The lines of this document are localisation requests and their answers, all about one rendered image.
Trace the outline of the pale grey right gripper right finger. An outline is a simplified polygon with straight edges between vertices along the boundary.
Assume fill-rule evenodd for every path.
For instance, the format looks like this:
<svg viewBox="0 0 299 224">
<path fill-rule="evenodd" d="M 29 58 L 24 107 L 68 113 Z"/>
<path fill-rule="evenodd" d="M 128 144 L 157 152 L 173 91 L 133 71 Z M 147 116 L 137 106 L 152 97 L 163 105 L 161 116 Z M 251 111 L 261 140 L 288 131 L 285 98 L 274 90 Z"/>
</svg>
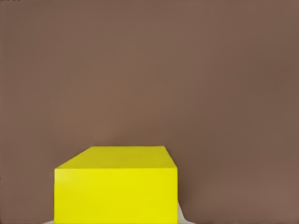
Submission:
<svg viewBox="0 0 299 224">
<path fill-rule="evenodd" d="M 183 212 L 181 210 L 179 203 L 178 203 L 178 224 L 189 224 L 189 221 L 187 221 L 184 218 L 184 215 L 183 215 Z"/>
</svg>

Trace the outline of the yellow rectangular block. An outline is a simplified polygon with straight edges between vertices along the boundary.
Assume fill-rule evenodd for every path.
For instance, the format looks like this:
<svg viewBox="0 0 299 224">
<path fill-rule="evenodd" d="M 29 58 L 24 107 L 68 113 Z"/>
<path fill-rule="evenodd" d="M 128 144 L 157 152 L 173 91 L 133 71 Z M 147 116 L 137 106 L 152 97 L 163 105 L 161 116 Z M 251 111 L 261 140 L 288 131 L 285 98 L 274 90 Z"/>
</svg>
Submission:
<svg viewBox="0 0 299 224">
<path fill-rule="evenodd" d="M 177 224 L 178 169 L 163 146 L 94 146 L 54 170 L 54 224 Z"/>
</svg>

